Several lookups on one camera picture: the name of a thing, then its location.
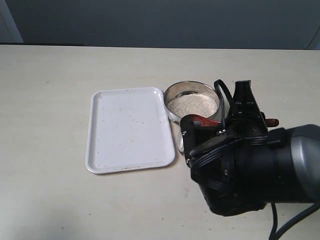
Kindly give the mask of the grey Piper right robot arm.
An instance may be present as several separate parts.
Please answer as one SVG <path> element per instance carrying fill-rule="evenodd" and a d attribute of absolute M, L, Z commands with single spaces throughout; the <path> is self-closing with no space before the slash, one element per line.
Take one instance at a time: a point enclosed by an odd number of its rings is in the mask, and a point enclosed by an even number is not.
<path fill-rule="evenodd" d="M 220 120 L 190 114 L 180 129 L 190 176 L 216 215 L 259 211 L 268 203 L 320 200 L 320 128 L 279 127 L 260 111 L 249 80 L 230 93 L 223 81 L 214 89 L 229 104 Z"/>

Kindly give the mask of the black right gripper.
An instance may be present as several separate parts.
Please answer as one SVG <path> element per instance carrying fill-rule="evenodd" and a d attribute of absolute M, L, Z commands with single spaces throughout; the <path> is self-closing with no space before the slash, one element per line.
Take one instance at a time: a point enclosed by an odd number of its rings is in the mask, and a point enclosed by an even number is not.
<path fill-rule="evenodd" d="M 223 217 L 259 211 L 266 206 L 244 194 L 236 169 L 236 151 L 243 146 L 261 145 L 268 133 L 265 114 L 259 109 L 250 80 L 235 82 L 232 102 L 220 121 L 220 142 L 189 167 L 191 179 L 199 185 L 210 211 Z"/>

